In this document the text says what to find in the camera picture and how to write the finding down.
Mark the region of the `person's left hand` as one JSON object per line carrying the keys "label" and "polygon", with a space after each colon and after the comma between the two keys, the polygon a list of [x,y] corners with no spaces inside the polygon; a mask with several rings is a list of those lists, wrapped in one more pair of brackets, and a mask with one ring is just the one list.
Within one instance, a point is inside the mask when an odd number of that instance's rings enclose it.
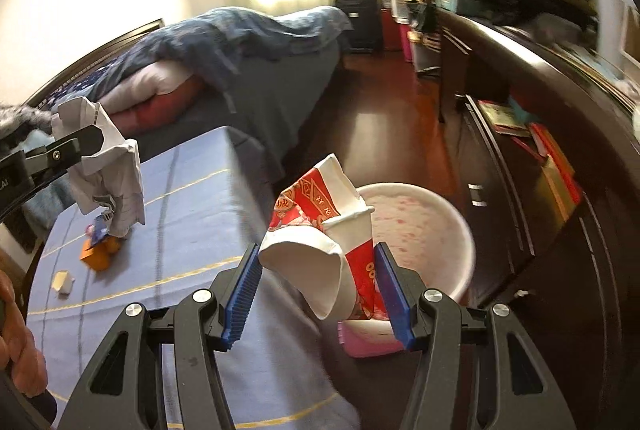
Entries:
{"label": "person's left hand", "polygon": [[5,272],[1,273],[1,300],[4,303],[1,368],[10,368],[10,376],[18,392],[34,398],[43,393],[48,384],[46,361],[35,346],[34,335],[25,325],[13,284]]}

